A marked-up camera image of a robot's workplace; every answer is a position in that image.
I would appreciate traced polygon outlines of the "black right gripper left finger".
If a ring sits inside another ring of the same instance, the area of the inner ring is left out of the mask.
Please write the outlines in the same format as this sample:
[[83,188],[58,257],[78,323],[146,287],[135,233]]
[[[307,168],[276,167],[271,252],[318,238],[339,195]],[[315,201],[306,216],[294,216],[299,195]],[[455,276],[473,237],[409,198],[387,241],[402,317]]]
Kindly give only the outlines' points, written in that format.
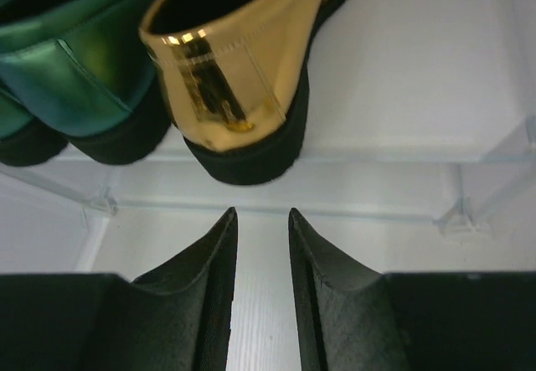
[[160,266],[115,274],[1,279],[4,370],[223,370],[235,289],[238,216]]

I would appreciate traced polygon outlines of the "gold pointed shoe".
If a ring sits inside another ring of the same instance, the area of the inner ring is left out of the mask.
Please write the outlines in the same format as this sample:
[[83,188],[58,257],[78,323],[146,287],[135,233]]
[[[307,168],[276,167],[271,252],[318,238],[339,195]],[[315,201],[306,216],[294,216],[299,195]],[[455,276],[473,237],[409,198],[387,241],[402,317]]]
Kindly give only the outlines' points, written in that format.
[[298,158],[318,29],[347,0],[155,0],[139,34],[173,124],[214,179],[268,183]]

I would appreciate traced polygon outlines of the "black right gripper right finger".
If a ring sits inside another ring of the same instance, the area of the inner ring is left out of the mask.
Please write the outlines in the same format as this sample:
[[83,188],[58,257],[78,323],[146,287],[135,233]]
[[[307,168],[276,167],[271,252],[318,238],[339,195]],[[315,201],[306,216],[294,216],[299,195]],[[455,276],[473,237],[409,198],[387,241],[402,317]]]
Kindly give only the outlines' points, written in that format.
[[535,274],[381,274],[288,217],[305,370],[532,370]]

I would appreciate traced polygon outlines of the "green loafer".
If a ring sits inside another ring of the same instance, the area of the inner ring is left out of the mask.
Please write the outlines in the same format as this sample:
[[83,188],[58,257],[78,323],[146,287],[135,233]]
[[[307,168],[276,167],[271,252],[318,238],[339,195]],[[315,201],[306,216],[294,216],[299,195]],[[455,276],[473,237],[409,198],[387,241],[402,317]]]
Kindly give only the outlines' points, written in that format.
[[1,0],[1,84],[93,160],[142,160],[171,125],[138,35],[153,1]]
[[32,115],[1,84],[1,163],[30,167],[59,155],[68,142],[57,131]]

